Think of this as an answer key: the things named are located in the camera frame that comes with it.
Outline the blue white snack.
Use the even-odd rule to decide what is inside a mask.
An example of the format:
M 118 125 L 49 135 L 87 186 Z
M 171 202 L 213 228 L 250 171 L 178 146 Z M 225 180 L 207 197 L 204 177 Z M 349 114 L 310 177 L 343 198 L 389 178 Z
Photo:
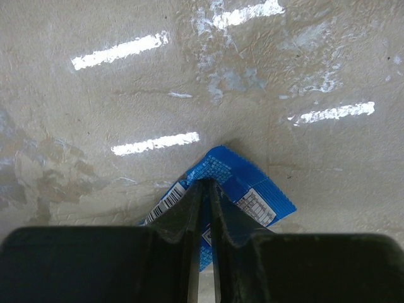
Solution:
M 254 164 L 226 146 L 211 149 L 171 186 L 137 233 L 146 268 L 170 276 L 259 268 L 269 226 L 296 210 Z

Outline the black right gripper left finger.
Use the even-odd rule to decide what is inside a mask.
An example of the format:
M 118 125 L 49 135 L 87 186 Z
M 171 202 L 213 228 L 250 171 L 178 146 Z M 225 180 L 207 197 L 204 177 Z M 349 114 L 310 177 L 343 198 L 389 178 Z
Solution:
M 25 227 L 1 244 L 2 302 L 196 302 L 203 185 L 145 226 Z

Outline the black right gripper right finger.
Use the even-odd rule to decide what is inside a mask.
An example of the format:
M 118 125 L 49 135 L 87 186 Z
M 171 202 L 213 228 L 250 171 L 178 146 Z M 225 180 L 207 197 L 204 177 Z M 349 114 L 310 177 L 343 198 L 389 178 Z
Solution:
M 208 182 L 217 302 L 402 302 L 403 249 L 381 234 L 276 234 Z

